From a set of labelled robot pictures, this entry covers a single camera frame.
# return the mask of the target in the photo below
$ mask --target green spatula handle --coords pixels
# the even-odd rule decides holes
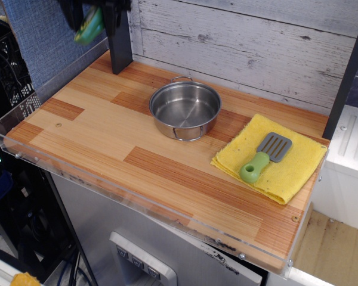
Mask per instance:
[[[254,183],[260,177],[261,171],[269,163],[269,155],[265,152],[257,152],[255,157],[240,169],[240,178],[247,183]]]

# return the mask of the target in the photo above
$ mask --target toy spatula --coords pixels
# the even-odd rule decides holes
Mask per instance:
[[[292,146],[292,141],[277,133],[270,132],[257,147],[255,157],[240,169],[240,178],[247,183],[254,183],[269,160],[278,163]]]

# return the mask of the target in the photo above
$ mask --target pot handle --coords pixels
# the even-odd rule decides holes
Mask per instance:
[[[189,76],[177,76],[177,77],[174,77],[173,79],[171,79],[170,83],[173,83],[175,79],[190,79],[192,82],[192,77],[189,77]]]
[[[200,139],[200,137],[203,135],[203,126],[200,127],[200,135],[199,137],[193,138],[193,139],[183,139],[183,138],[179,138],[177,132],[175,131],[176,128],[172,128],[172,131],[174,131],[175,137],[179,140],[179,141],[195,141]]]

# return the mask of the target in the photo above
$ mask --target button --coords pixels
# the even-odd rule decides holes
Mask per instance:
[[[138,268],[140,268],[140,269],[143,269],[143,268],[144,268],[143,262],[142,262],[141,260],[137,259],[137,258],[134,257],[134,256],[132,256],[132,262],[133,262],[133,264],[134,264],[136,267],[138,267]]]
[[[127,251],[124,249],[121,249],[118,245],[117,245],[117,251],[118,251],[119,255],[122,256],[123,258],[126,258],[126,259],[129,258],[129,254],[127,253]]]
[[[149,266],[149,274],[157,280],[161,280],[161,275],[158,271]]]

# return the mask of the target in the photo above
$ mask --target stainless steel pot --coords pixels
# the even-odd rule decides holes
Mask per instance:
[[[187,78],[191,81],[174,82]],[[150,99],[155,125],[164,135],[180,141],[197,140],[216,124],[221,98],[215,89],[178,76],[158,89]]]

